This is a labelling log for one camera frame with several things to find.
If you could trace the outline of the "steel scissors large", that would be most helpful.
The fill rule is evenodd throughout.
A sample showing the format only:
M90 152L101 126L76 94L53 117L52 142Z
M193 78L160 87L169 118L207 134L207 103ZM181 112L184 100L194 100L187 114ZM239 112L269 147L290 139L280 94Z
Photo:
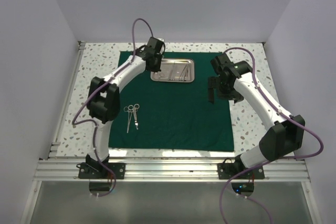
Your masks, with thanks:
M127 133L129 133L130 123L131 123L132 114L133 114L133 105L125 106L123 110L124 112L128 114Z

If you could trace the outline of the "steel scissors small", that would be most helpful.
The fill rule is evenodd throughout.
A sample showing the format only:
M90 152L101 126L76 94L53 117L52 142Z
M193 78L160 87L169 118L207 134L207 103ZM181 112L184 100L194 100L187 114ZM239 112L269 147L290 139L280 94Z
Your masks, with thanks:
M134 105L129 105L128 106L128 110L129 110L130 114L133 116L134 125L135 125L135 128L137 130L139 129L139 122L138 122L138 115L137 115L137 112L138 112L139 108L140 108L139 104L134 104Z

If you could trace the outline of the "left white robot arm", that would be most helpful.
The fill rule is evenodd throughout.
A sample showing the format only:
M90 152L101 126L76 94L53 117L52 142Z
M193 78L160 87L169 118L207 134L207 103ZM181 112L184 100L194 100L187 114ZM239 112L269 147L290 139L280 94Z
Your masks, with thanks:
M97 178L104 178L111 172L108 165L108 139L101 134L110 130L113 120L120 112L121 91L143 72L158 72L164 52L165 43L151 38L146 45L135 49L111 74L91 80L85 106L89 110L94 130L92 151L86 155L85 164Z

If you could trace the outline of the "green surgical cloth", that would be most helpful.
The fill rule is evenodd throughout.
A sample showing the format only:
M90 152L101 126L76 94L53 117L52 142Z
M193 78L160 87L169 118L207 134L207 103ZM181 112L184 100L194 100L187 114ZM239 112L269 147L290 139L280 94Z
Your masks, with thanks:
M128 124L121 110L112 122L109 147L232 152L234 138L229 102L208 101L207 79L214 76L212 52L167 52L165 58L192 59L191 83L151 80L148 71L134 78L120 94L121 107L139 104L139 127Z

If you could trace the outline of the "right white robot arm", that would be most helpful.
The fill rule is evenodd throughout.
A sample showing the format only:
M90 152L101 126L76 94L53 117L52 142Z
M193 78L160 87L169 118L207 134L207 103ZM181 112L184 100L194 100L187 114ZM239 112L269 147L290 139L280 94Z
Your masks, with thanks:
M214 98L247 101L261 119L266 134L259 144L238 155L232 170L236 176L246 178L253 167L267 161L275 161L298 150L302 146L305 121L302 116L292 116L261 85L246 61L233 63L215 57L211 65L216 76L208 78L208 100Z

